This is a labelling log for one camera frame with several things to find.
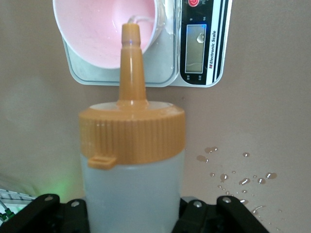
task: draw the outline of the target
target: black clamp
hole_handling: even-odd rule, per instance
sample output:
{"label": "black clamp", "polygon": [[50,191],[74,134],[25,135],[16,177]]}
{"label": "black clamp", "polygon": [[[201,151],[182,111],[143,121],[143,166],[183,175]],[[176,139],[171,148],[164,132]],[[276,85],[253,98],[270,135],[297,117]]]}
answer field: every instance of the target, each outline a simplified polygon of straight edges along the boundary
{"label": "black clamp", "polygon": [[62,204],[56,194],[41,195],[3,223],[0,233],[90,233],[86,203]]}
{"label": "black clamp", "polygon": [[217,198],[216,205],[181,200],[179,220],[172,233],[269,233],[256,217],[232,196]]}
{"label": "black clamp", "polygon": [[[56,194],[36,198],[0,226],[0,233],[90,233],[84,200],[60,203]],[[269,233],[232,196],[217,198],[216,205],[181,199],[179,220],[172,233]]]}

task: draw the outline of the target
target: water drop on wall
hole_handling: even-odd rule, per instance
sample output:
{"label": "water drop on wall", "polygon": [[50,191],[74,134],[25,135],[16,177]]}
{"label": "water drop on wall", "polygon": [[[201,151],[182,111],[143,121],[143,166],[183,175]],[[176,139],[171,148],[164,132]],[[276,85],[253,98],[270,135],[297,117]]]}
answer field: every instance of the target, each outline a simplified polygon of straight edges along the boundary
{"label": "water drop on wall", "polygon": [[228,179],[229,179],[228,175],[226,175],[226,174],[221,174],[221,175],[220,175],[221,183],[225,182],[225,181],[228,180]]}
{"label": "water drop on wall", "polygon": [[222,187],[221,185],[219,185],[219,186],[217,186],[217,187],[219,187],[221,190],[225,191],[225,188]]}
{"label": "water drop on wall", "polygon": [[218,150],[217,147],[206,147],[206,148],[205,148],[205,152],[206,152],[207,154],[211,154],[211,153],[213,153],[213,152],[215,152],[215,151],[217,151],[217,150]]}
{"label": "water drop on wall", "polygon": [[267,179],[275,179],[276,177],[277,177],[277,174],[274,173],[274,172],[268,172],[268,173],[266,174],[266,178],[267,178]]}
{"label": "water drop on wall", "polygon": [[256,207],[255,209],[252,210],[252,213],[254,215],[258,215],[258,210],[263,208],[263,207],[266,207],[266,206],[265,205],[260,205],[260,206]]}
{"label": "water drop on wall", "polygon": [[203,155],[198,155],[198,156],[196,157],[196,159],[197,159],[198,161],[200,161],[200,162],[208,163],[208,158],[206,158],[206,157],[203,156]]}
{"label": "water drop on wall", "polygon": [[245,199],[239,199],[240,200],[240,202],[242,203],[242,204],[244,204],[244,205],[246,205],[247,203],[248,203],[248,200],[245,200]]}
{"label": "water drop on wall", "polygon": [[244,157],[249,157],[249,156],[250,156],[250,153],[244,152],[244,153],[243,153],[243,156],[244,156]]}
{"label": "water drop on wall", "polygon": [[260,184],[264,184],[266,183],[266,180],[264,178],[258,178],[257,182]]}
{"label": "water drop on wall", "polygon": [[249,178],[244,178],[243,180],[241,180],[239,182],[239,185],[245,185],[245,184],[250,183],[250,182],[251,182],[251,180]]}

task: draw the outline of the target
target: translucent white bottle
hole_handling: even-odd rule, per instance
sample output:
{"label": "translucent white bottle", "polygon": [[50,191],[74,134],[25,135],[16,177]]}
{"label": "translucent white bottle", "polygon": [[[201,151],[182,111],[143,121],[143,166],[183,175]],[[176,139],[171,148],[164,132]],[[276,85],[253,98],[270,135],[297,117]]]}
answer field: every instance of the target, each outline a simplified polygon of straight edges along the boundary
{"label": "translucent white bottle", "polygon": [[119,100],[79,117],[91,233],[170,233],[179,212],[185,113],[147,101],[137,24],[122,28]]}

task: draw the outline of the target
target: orange cap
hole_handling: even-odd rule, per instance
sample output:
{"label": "orange cap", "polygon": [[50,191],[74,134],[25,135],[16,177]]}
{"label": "orange cap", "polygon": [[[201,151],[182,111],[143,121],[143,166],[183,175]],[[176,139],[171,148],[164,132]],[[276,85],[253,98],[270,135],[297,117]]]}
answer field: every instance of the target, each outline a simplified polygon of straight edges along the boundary
{"label": "orange cap", "polygon": [[93,105],[79,119],[81,151],[93,168],[161,161],[184,149],[184,110],[146,99],[137,24],[122,27],[118,102]]}

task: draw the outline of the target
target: lcd screen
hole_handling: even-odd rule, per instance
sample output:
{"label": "lcd screen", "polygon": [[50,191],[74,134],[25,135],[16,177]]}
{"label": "lcd screen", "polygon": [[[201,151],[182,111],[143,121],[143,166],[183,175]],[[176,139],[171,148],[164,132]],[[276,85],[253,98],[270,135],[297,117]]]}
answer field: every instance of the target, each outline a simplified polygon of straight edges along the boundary
{"label": "lcd screen", "polygon": [[206,24],[187,25],[185,73],[203,73]]}

